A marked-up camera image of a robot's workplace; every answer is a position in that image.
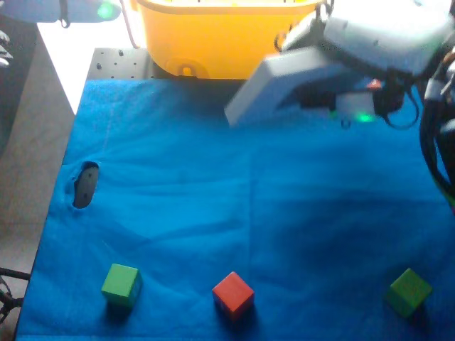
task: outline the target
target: gray floor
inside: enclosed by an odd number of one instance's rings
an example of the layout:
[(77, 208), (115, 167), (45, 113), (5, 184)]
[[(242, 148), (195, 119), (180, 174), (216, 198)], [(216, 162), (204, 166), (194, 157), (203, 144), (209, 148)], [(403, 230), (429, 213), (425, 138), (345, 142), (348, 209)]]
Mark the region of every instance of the gray floor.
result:
[[(39, 39), (8, 145), (0, 158), (0, 266), (29, 272), (74, 114)], [(26, 282), (5, 278), (13, 296)], [(0, 326), (12, 340), (19, 311)]]

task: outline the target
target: green block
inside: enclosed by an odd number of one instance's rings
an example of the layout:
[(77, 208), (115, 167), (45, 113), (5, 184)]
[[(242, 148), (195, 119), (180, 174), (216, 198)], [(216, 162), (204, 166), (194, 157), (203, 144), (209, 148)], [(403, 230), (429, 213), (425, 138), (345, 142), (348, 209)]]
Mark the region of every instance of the green block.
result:
[(108, 302), (133, 308), (141, 287), (142, 278), (138, 269), (113, 264), (101, 292)]
[(385, 295), (385, 300), (402, 317), (408, 318), (432, 292), (432, 287), (413, 270), (406, 270)]

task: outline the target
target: cube top face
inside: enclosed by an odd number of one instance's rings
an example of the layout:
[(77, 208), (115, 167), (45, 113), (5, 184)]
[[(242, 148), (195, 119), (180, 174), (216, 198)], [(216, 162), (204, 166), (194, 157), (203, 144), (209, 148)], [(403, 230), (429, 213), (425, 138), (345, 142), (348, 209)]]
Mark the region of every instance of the cube top face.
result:
[(413, 308), (419, 306), (432, 292), (432, 287), (411, 269), (393, 282), (391, 288)]
[(127, 297), (133, 289), (139, 271), (135, 268), (113, 264), (101, 291)]
[(231, 312), (235, 312), (255, 292), (235, 272), (231, 272), (213, 288), (213, 293)]

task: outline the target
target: yellow bin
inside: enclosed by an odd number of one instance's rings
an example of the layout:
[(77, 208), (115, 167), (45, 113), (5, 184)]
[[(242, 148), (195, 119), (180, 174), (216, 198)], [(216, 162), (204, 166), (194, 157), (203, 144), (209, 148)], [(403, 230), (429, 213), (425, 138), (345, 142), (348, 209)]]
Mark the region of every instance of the yellow bin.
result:
[(154, 62), (172, 75), (247, 79), (274, 39), (314, 10), (315, 0), (234, 3), (221, 0), (130, 0)]

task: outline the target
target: green led indicator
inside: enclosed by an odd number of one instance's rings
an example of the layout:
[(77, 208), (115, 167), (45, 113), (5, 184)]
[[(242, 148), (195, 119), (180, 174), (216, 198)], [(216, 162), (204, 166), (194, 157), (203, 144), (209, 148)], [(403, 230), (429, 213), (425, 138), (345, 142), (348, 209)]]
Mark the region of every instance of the green led indicator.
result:
[(362, 123), (373, 122), (374, 120), (375, 117), (373, 115), (369, 115), (366, 113), (359, 113), (359, 115), (357, 115), (357, 121)]
[(109, 19), (112, 17), (114, 13), (114, 9), (112, 8), (112, 4), (109, 2), (103, 2), (101, 6), (98, 8), (98, 16), (103, 19)]

